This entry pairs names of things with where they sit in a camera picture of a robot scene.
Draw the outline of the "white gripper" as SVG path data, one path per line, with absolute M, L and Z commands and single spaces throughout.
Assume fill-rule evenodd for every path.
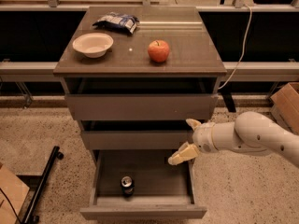
M 213 122 L 201 124 L 201 122 L 196 119 L 186 119 L 186 122 L 193 129 L 192 140 L 194 144 L 185 142 L 168 158 L 170 165 L 178 165 L 185 161 L 192 160 L 199 155 L 200 151 L 204 153 L 213 153 L 216 151 L 212 140 Z

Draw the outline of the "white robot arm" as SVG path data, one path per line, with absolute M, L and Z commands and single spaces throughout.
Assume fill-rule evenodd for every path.
M 299 136 L 260 113 L 245 112 L 225 123 L 201 123 L 195 119 L 186 122 L 193 130 L 192 143 L 185 142 L 169 157 L 170 165 L 190 161 L 200 153 L 229 150 L 252 156 L 275 152 L 299 167 Z

